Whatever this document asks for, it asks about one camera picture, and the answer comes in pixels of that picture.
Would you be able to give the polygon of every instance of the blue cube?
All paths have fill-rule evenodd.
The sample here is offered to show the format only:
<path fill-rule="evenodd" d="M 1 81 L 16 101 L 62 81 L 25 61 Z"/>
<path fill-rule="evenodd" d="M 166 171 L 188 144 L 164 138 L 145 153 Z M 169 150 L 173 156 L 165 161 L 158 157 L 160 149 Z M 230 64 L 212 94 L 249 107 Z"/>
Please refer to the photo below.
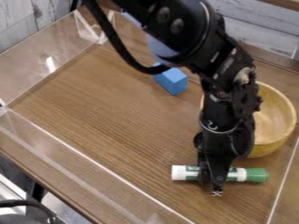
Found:
<path fill-rule="evenodd" d="M 153 79 L 170 95 L 177 95 L 188 87 L 188 77 L 177 68 L 172 68 L 168 71 L 157 74 Z"/>

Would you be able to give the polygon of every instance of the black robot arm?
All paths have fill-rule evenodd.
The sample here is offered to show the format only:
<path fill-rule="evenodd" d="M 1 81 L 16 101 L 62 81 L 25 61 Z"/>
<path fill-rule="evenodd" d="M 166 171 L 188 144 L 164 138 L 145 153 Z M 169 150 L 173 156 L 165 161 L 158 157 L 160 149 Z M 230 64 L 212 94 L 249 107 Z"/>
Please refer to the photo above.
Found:
<path fill-rule="evenodd" d="M 166 67 L 188 67 L 200 77 L 204 103 L 200 112 L 201 133 L 194 137 L 198 150 L 200 183 L 210 182 L 212 195 L 221 195 L 229 167 L 252 150 L 253 113 L 261 98 L 253 60 L 225 33 L 222 16 L 205 0 L 113 0 L 148 34 L 148 45 L 161 62 L 157 68 L 140 69 L 121 45 L 112 25 L 96 4 L 90 10 L 126 63 L 138 71 L 157 74 Z"/>

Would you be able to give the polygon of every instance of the yellow bowl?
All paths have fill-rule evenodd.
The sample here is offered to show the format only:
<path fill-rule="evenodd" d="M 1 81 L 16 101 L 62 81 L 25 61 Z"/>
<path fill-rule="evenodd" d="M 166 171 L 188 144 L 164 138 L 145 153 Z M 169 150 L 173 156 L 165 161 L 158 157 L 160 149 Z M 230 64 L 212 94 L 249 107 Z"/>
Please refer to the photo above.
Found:
<path fill-rule="evenodd" d="M 249 158 L 261 158 L 278 150 L 295 130 L 296 113 L 285 96 L 265 83 L 258 82 L 262 97 L 261 111 L 254 113 L 256 141 Z"/>

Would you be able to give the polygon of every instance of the marker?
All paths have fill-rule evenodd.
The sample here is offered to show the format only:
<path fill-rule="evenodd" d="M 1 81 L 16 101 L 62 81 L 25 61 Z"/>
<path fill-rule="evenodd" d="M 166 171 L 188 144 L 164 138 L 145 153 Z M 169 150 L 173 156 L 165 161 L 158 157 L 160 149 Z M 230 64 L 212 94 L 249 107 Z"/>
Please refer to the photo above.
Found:
<path fill-rule="evenodd" d="M 197 166 L 172 166 L 172 180 L 197 180 L 198 179 L 200 167 Z M 253 182 L 262 183 L 268 179 L 268 173 L 261 168 L 229 168 L 226 181 L 232 182 Z"/>

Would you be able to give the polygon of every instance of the blue block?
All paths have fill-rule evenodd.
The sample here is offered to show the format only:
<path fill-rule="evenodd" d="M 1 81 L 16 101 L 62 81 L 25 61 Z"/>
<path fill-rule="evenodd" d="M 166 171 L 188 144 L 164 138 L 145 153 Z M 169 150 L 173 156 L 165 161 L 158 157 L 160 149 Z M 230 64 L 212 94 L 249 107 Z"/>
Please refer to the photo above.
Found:
<path fill-rule="evenodd" d="M 170 95 L 177 95 L 188 87 L 188 77 L 177 68 L 172 68 L 168 71 L 157 74 L 153 79 Z"/>

